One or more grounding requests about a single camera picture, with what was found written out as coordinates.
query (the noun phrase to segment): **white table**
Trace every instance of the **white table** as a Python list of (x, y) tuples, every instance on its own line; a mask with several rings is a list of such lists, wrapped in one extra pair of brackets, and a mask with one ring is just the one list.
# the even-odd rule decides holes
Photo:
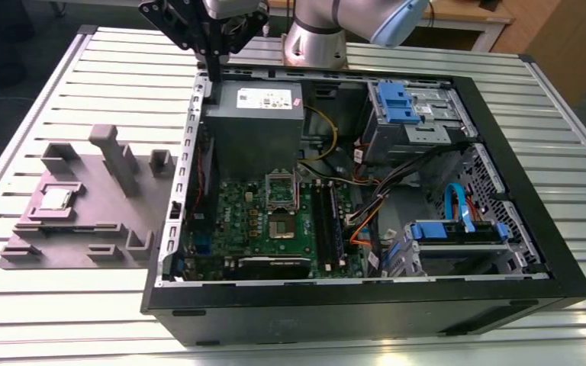
[[(281, 62), (256, 39), (235, 62)], [(517, 57), (349, 45), (354, 69), (473, 77), (586, 274), (586, 130), (540, 70)], [(79, 153), (118, 124), (135, 154), (178, 154), (195, 58), (156, 31), (79, 34), (0, 158), (0, 249), (44, 171), (51, 140)], [(586, 365), (586, 301), (481, 336), (188, 348), (139, 313), (147, 271), (0, 270), (0, 359), (35, 364)]]

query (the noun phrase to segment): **sticker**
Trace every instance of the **sticker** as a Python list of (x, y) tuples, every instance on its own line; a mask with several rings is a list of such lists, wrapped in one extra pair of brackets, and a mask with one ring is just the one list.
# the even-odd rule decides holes
[(363, 150), (361, 150), (361, 149), (354, 150), (354, 162), (357, 164), (363, 163)]
[(390, 240), (390, 239), (393, 239), (395, 236), (397, 236), (397, 231), (393, 230), (393, 229), (389, 229), (389, 230), (386, 231), (386, 235), (383, 236), (383, 238), (385, 238), (386, 240)]
[(291, 91), (286, 89), (240, 88), (236, 97), (236, 108), (294, 109)]
[(431, 107), (417, 105), (415, 106), (415, 112), (431, 114)]
[(379, 258), (373, 252), (370, 252), (370, 254), (367, 255), (367, 261), (370, 262), (373, 267), (379, 268)]

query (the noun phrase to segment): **floor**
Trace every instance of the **floor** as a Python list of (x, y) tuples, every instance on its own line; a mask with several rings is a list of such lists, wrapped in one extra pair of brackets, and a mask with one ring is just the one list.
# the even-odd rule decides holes
[[(36, 36), (16, 47), (28, 67), (28, 77), (17, 86), (0, 89), (0, 98), (37, 96), (81, 24), (152, 29), (135, 8), (69, 4), (67, 16), (56, 18), (48, 2), (27, 1), (25, 5)], [(271, 34), (279, 33), (281, 28), (283, 22), (275, 23)], [(0, 154), (29, 107), (29, 101), (0, 99)], [(576, 106), (576, 113), (586, 126), (586, 99)]]

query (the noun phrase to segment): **yellow wire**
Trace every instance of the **yellow wire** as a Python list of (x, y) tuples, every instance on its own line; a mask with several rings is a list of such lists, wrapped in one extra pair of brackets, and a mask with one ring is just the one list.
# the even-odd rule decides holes
[(301, 159), (299, 160), (301, 162), (314, 162), (317, 160), (321, 160), (325, 156), (330, 155), (331, 151), (334, 151), (334, 149), (337, 148), (337, 144), (338, 144), (338, 128), (337, 128), (334, 122), (331, 122), (330, 117), (327, 117), (327, 115), (323, 112), (321, 112), (318, 109), (315, 109), (315, 107), (311, 107), (310, 105), (306, 105), (305, 107), (310, 108), (325, 119), (325, 121), (330, 125), (331, 134), (334, 135), (333, 140), (331, 140), (331, 146), (330, 146), (330, 148), (329, 148), (329, 150), (326, 152), (323, 152), (318, 156), (314, 156), (313, 158)]

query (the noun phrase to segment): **motherboard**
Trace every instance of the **motherboard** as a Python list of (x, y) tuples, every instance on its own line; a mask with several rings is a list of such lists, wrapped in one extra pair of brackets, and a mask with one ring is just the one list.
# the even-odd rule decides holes
[[(223, 180), (215, 231), (190, 234), (196, 279), (227, 279), (240, 261), (274, 266), (278, 260), (306, 267), (309, 278), (363, 277), (362, 250), (343, 250), (341, 221), (353, 212), (350, 195), (341, 183), (297, 183), (283, 175), (263, 181)], [(277, 271), (291, 269), (281, 264)]]

